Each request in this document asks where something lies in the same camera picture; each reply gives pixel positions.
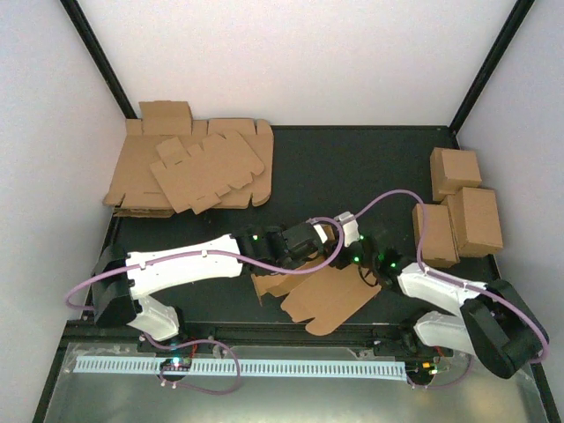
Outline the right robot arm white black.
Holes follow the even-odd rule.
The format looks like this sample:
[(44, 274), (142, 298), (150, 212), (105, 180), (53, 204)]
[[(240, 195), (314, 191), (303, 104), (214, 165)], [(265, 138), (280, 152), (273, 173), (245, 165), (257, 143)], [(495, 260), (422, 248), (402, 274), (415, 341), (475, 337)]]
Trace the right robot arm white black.
[(375, 278), (376, 286), (431, 305), (401, 332), (407, 353), (420, 355), (435, 346), (458, 350), (503, 379), (545, 356), (549, 337), (508, 281), (454, 277), (394, 249), (380, 249), (366, 235), (341, 249), (337, 245), (331, 241), (325, 249), (337, 255), (333, 267), (353, 265), (361, 278)]

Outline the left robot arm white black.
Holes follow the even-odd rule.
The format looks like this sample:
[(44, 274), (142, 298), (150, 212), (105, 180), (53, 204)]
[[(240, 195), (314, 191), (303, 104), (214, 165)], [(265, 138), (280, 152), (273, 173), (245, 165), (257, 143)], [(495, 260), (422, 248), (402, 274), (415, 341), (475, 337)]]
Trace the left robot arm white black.
[(181, 312), (153, 294), (213, 278), (243, 274), (290, 273), (319, 257), (332, 234), (320, 223), (297, 226), (246, 226), (200, 244), (118, 256), (106, 249), (94, 271), (93, 317), (100, 328), (130, 326), (148, 334), (170, 352), (189, 342)]

